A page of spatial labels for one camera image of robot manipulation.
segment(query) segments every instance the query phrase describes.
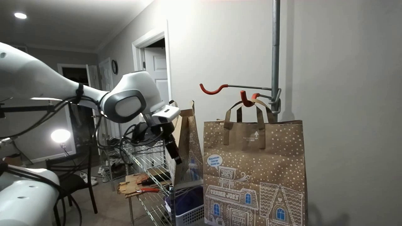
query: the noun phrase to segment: speech bubble graphic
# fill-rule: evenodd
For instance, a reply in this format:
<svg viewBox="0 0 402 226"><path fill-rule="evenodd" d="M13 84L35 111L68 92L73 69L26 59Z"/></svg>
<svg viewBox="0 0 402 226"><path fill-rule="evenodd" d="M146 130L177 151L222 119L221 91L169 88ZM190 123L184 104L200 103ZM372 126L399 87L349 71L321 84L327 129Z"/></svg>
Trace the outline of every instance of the speech bubble graphic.
<svg viewBox="0 0 402 226"><path fill-rule="evenodd" d="M218 166L222 164L222 161L223 159L220 155L212 154L208 157L207 163L218 170Z"/></svg>

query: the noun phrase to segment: ceiling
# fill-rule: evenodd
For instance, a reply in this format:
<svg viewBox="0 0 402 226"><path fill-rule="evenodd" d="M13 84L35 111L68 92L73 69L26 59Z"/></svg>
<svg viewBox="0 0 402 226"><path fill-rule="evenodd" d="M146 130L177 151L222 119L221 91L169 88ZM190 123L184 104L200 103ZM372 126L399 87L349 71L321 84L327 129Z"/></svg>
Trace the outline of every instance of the ceiling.
<svg viewBox="0 0 402 226"><path fill-rule="evenodd" d="M0 41L97 52L153 0L0 0ZM25 20L14 17L25 13Z"/></svg>

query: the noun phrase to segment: black chair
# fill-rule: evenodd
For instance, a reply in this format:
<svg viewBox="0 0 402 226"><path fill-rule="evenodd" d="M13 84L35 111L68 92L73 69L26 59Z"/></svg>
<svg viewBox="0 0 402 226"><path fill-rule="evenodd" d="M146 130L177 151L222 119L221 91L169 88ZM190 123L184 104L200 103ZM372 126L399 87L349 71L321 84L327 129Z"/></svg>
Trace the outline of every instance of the black chair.
<svg viewBox="0 0 402 226"><path fill-rule="evenodd" d="M81 152L61 158L46 159L45 162L46 162L46 168L57 174L57 176L59 177L60 186L64 188L64 190L66 190L66 192L68 192L69 194L72 194L77 190L88 188L89 195L91 196L92 206L94 208L94 213L97 214L98 209L96 207L94 192L92 190L92 184L91 184L91 156L92 156L91 148L89 148L88 152ZM86 170L88 175L87 183L84 182L84 180L81 178L79 174L75 174L76 172L80 173L81 171L84 170ZM60 199L62 200L63 206L64 206L63 198L65 198L68 195L68 193L66 192L61 192L58 197L58 200ZM68 196L67 198L69 205L72 206L71 199ZM53 210L56 218L56 224L57 226L61 226L59 213L57 211L57 202Z"/></svg>

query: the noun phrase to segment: recessed light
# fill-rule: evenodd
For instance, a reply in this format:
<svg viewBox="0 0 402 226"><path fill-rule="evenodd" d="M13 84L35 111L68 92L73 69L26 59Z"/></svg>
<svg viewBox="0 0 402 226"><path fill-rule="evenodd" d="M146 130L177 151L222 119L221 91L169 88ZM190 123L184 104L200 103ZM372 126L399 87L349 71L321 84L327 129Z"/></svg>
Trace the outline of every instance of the recessed light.
<svg viewBox="0 0 402 226"><path fill-rule="evenodd" d="M14 13L14 16L15 16L16 18L18 18L18 19L23 19L23 20L25 20L25 19L27 18L27 16L26 16L25 14L20 13L20 12Z"/></svg>

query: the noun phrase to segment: printed window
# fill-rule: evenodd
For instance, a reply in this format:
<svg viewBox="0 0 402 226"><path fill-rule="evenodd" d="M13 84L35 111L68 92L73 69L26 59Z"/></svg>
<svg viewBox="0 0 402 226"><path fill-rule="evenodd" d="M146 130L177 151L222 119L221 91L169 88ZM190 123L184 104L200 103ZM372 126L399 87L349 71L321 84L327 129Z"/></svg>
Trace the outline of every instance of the printed window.
<svg viewBox="0 0 402 226"><path fill-rule="evenodd" d="M214 204L213 205L213 214L215 214L215 215L220 215L219 214L219 205L218 204Z"/></svg>
<svg viewBox="0 0 402 226"><path fill-rule="evenodd" d="M246 204L251 204L251 195L249 193L246 194L246 200L244 202Z"/></svg>
<svg viewBox="0 0 402 226"><path fill-rule="evenodd" d="M285 211L282 208L277 209L277 219L286 220Z"/></svg>

